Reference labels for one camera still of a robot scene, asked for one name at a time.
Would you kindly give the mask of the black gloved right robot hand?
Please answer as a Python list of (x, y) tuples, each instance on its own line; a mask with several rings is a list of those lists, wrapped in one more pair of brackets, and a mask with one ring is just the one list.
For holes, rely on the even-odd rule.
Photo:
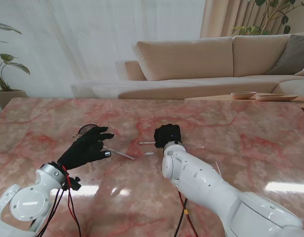
[(177, 124), (161, 125), (155, 129), (154, 140), (156, 148), (164, 148), (168, 143), (182, 143), (180, 127)]

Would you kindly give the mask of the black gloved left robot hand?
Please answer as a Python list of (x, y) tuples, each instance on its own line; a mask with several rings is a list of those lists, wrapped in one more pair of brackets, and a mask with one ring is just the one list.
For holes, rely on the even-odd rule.
[(79, 137), (59, 158), (58, 164), (66, 170), (78, 168), (87, 163), (109, 158), (110, 151), (103, 150), (103, 141), (112, 139), (114, 134), (106, 133), (108, 127), (93, 127)]

